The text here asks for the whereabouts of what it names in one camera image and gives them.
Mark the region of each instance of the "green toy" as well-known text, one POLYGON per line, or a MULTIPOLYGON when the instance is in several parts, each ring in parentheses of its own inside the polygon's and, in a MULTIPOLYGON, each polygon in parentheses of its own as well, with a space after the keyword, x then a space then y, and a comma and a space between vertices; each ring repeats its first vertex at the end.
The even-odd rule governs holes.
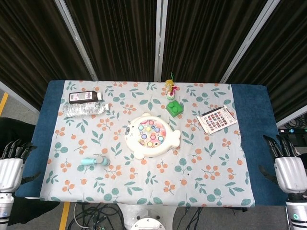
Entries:
POLYGON ((182 106, 176 100, 168 103, 167 106, 166 106, 166 109, 172 115, 172 117, 175 117, 175 116, 183 113, 182 106))

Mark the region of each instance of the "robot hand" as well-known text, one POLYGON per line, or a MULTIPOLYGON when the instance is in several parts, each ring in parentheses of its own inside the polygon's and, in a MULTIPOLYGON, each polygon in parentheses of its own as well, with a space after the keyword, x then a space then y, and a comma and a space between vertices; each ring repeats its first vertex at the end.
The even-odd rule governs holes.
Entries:
POLYGON ((13 192, 22 182, 24 163, 30 152, 37 148, 32 143, 21 144, 21 139, 6 145, 0 159, 0 230, 9 222, 14 198, 13 192))
POLYGON ((268 136, 266 140, 272 158, 279 187, 288 194, 286 201, 287 211, 295 230, 307 228, 307 200, 303 193, 307 190, 307 176, 303 162, 296 157, 293 144, 283 137, 277 135, 277 142, 268 136))

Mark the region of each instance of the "bottle cap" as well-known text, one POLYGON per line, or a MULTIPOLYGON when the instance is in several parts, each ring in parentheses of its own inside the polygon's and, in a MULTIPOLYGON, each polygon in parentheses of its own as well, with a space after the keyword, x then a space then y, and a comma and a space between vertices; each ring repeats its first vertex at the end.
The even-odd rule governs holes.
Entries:
POLYGON ((97 93, 97 99, 98 99, 99 101, 102 100, 102 93, 100 93, 100 92, 97 93))

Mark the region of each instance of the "black curtain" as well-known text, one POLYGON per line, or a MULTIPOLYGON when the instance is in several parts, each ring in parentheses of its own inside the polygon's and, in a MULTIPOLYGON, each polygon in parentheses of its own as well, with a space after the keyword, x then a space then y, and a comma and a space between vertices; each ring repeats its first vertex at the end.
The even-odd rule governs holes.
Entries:
POLYGON ((66 0, 101 81, 153 81, 156 0, 66 0))
POLYGON ((169 0, 162 81, 219 82, 266 0, 169 0))
POLYGON ((0 81, 40 109, 50 80, 91 80, 53 0, 0 1, 0 81))
POLYGON ((307 1, 279 3, 227 83, 265 85, 277 121, 307 104, 307 1))

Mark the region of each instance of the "black cloth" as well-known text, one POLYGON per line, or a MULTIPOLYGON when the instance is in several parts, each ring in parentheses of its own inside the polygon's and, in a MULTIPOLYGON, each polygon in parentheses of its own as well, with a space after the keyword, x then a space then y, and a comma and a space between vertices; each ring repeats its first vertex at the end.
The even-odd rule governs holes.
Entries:
MULTIPOLYGON (((11 118, 0 117, 0 156, 4 147, 12 140, 21 139, 22 143, 31 142, 35 126, 11 118)), ((14 196, 15 201, 11 211, 9 225, 26 223, 40 215, 49 212, 60 202, 31 200, 14 196)))

